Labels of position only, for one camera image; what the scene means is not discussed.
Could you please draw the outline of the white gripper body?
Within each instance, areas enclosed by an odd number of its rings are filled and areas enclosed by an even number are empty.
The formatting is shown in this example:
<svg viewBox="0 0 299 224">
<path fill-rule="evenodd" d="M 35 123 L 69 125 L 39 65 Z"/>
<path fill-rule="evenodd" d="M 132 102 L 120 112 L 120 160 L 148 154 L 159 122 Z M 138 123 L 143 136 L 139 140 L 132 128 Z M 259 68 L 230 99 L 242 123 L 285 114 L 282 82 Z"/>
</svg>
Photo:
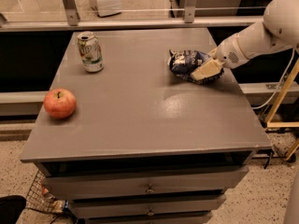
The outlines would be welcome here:
<svg viewBox="0 0 299 224">
<path fill-rule="evenodd" d="M 237 41 L 237 35 L 224 39 L 217 47 L 215 56 L 223 63 L 223 66 L 235 69 L 249 61 L 243 54 Z"/>
</svg>

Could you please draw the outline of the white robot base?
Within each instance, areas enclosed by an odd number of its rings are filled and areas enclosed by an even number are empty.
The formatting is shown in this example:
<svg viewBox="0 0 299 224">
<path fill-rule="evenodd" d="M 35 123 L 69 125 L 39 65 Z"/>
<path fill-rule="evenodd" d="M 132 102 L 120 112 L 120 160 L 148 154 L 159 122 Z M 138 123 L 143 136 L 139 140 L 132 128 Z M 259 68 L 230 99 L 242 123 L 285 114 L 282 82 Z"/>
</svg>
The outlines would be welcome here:
<svg viewBox="0 0 299 224">
<path fill-rule="evenodd" d="M 108 17 L 121 13 L 121 0 L 89 0 L 91 8 L 99 17 Z"/>
</svg>

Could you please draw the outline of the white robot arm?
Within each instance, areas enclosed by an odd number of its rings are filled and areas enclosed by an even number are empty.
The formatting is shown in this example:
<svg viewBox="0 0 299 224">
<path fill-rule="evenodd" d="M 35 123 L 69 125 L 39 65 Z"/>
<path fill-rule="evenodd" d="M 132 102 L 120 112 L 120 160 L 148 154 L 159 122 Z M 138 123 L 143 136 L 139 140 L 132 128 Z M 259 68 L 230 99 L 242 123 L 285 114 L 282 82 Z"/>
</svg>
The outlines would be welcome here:
<svg viewBox="0 0 299 224">
<path fill-rule="evenodd" d="M 263 20 L 224 39 L 208 53 L 209 58 L 191 72 L 196 81 L 217 76 L 222 68 L 235 69 L 249 60 L 286 49 L 298 51 L 299 0 L 272 0 Z"/>
</svg>

